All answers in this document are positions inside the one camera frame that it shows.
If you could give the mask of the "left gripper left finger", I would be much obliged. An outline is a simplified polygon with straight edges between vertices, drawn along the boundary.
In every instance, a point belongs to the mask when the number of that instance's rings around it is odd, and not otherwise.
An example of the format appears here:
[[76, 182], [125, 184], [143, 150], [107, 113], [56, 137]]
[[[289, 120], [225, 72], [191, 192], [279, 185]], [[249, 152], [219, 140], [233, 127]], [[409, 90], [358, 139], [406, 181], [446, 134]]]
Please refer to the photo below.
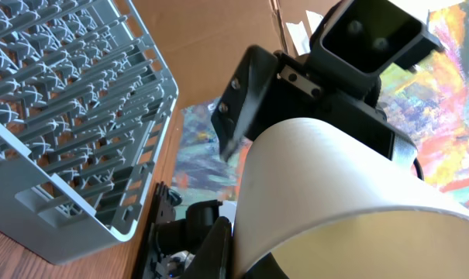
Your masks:
[[230, 278], [232, 224], [226, 217], [217, 218], [195, 258], [180, 279]]

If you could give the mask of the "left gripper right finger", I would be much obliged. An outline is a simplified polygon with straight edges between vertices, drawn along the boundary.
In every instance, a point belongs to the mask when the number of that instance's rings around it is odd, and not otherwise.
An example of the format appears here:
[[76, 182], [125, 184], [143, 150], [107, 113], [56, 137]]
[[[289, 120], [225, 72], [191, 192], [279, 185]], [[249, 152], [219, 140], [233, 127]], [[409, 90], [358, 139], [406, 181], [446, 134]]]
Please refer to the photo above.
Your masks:
[[258, 260], [243, 276], [244, 279], [288, 279], [272, 253]]

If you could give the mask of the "white cup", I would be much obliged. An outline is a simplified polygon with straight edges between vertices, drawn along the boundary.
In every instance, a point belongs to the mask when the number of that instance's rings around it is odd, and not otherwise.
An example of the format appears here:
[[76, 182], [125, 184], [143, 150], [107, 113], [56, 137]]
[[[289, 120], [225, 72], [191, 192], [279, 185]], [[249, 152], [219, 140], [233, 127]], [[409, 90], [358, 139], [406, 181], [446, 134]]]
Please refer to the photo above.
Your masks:
[[268, 254], [290, 278], [469, 278], [469, 210], [330, 124], [289, 119], [247, 154], [232, 275]]

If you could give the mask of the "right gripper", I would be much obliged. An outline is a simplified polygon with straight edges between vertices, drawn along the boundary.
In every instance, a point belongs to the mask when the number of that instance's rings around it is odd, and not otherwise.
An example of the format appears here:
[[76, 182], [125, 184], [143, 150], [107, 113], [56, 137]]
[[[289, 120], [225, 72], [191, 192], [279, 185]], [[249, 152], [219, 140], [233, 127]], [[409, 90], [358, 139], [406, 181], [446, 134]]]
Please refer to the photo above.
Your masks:
[[276, 58], [258, 45], [248, 47], [212, 114], [219, 157], [230, 159], [256, 116], [264, 129], [306, 117], [391, 161], [414, 161], [416, 145], [388, 123], [379, 105], [380, 76], [392, 64], [413, 71], [432, 52], [443, 52], [440, 40], [392, 2], [340, 1], [312, 34], [306, 57]]

